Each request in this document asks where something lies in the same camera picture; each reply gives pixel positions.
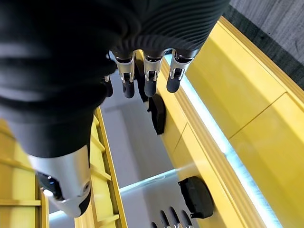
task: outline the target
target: yellow cabinet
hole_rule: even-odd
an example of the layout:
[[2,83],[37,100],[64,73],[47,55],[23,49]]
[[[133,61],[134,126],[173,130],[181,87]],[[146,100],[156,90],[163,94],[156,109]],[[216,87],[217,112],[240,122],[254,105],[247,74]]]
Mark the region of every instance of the yellow cabinet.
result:
[[285,92],[220,22],[186,75],[227,138]]
[[230,143],[282,225],[303,227],[303,110],[284,94]]
[[48,201],[26,154],[0,119],[0,227],[47,228]]
[[127,228],[100,108],[91,128],[90,165],[91,202],[87,211],[75,218],[75,228]]

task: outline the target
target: black sleeve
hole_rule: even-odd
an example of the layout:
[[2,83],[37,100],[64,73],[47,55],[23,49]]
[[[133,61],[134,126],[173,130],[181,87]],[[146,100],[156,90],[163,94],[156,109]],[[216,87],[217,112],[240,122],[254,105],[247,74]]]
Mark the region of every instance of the black sleeve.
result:
[[0,2],[0,116],[25,152],[57,157],[89,144],[101,78],[116,69],[105,56],[123,37],[107,4]]

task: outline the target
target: silver metal joint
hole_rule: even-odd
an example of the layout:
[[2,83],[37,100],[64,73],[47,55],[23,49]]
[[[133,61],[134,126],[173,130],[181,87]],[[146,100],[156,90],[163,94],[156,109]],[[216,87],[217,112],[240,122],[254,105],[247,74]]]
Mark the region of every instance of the silver metal joint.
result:
[[105,82],[109,82],[110,81],[110,76],[109,75],[104,76],[104,79],[105,79]]
[[130,60],[115,58],[118,73],[123,83],[125,83],[127,79],[129,79],[130,82],[133,82],[134,80],[134,55],[135,54],[132,55],[132,58]]
[[174,50],[172,52],[172,60],[170,64],[170,78],[173,79],[174,77],[178,77],[181,81],[193,59],[194,58],[185,58],[181,55],[178,55]]
[[144,56],[143,61],[143,70],[144,76],[147,81],[153,78],[153,81],[157,80],[158,74],[160,72],[162,63],[162,57],[160,58],[153,58],[150,56]]

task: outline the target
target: black pad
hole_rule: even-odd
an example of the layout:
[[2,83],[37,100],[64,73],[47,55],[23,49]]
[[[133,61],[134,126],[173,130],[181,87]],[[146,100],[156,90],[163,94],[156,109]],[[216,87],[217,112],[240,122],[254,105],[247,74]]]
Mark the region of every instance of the black pad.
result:
[[213,200],[205,182],[198,177],[189,177],[179,182],[191,218],[205,219],[212,216]]
[[179,80],[178,77],[174,77],[173,79],[171,79],[170,77],[168,77],[167,90],[170,93],[175,93],[179,89],[180,83],[181,83],[181,81]]
[[132,98],[134,96],[134,82],[126,80],[123,83],[123,94],[126,98]]
[[148,97],[154,96],[156,93],[156,81],[153,81],[153,79],[145,80],[144,92]]
[[109,79],[108,82],[104,82],[105,87],[106,87],[106,97],[110,97],[113,95],[113,87],[112,87],[112,83],[111,80]]

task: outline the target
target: yellow panel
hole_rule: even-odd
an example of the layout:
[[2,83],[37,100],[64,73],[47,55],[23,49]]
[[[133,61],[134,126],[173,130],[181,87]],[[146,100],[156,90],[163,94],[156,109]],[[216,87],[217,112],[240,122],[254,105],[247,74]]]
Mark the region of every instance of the yellow panel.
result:
[[0,119],[0,133],[6,134],[9,137],[14,138],[13,134],[10,131],[10,128],[3,119]]
[[74,221],[75,228],[97,228],[97,217],[92,195],[85,213],[82,216],[75,218]]
[[98,133],[95,122],[93,122],[91,127],[91,135],[94,136],[96,139],[98,139]]
[[92,143],[92,141],[90,144],[90,163],[93,164],[98,171],[105,171],[101,151],[94,143]]
[[186,125],[173,154],[173,165],[178,169],[180,180],[191,176],[199,176],[206,182],[212,194],[216,206],[215,212],[209,218],[198,219],[200,227],[243,227],[199,142],[188,125]]
[[218,22],[186,75],[226,137],[273,103],[285,90]]
[[1,228],[34,228],[35,207],[0,207]]
[[35,199],[35,174],[0,164],[0,197],[14,200]]
[[119,215],[112,215],[110,217],[104,218],[101,221],[98,222],[98,225],[100,227],[106,226],[108,224],[115,223],[115,221],[119,220]]
[[0,132],[0,145],[0,156],[2,158],[11,158],[30,166],[27,155],[13,138]]
[[283,95],[230,140],[284,227],[304,226],[304,112]]
[[101,115],[101,110],[100,107],[96,109],[96,117],[100,123],[100,127],[99,127],[99,131],[98,134],[100,136],[100,138],[102,138],[102,141],[104,142],[104,147],[105,147],[105,153],[104,155],[106,158],[106,161],[104,161],[107,164],[107,172],[109,174],[111,174],[111,178],[112,181],[111,183],[109,183],[111,192],[109,192],[109,197],[110,197],[110,201],[112,201],[112,210],[115,214],[119,214],[120,219],[116,221],[117,227],[119,228],[128,228],[127,225],[127,221],[125,218],[125,214],[124,214],[124,207],[123,207],[123,203],[122,203],[122,199],[119,193],[119,188],[118,188],[118,183],[117,183],[117,178],[116,178],[116,174],[115,174],[115,169],[114,169],[114,165],[113,165],[113,160],[111,157],[111,150],[110,150],[110,146],[109,146],[109,142],[107,139],[107,135],[105,132],[105,125],[104,125],[104,121],[103,121],[103,117]]
[[[166,84],[167,79],[164,74],[160,72],[157,78],[158,94],[162,95],[164,93],[169,93],[165,86]],[[168,154],[171,154],[173,153],[177,142],[180,139],[181,133],[186,126],[186,118],[183,111],[179,108],[176,108],[176,105],[178,105],[178,103],[174,94],[168,94],[166,96],[162,96],[162,98],[166,105],[166,125],[165,131],[161,136]]]
[[49,228],[49,210],[48,210],[48,198],[40,192],[41,195],[41,221],[40,228]]
[[94,175],[91,176],[94,192],[94,202],[97,213],[97,221],[101,221],[113,215],[113,206],[110,199],[109,187],[106,181]]

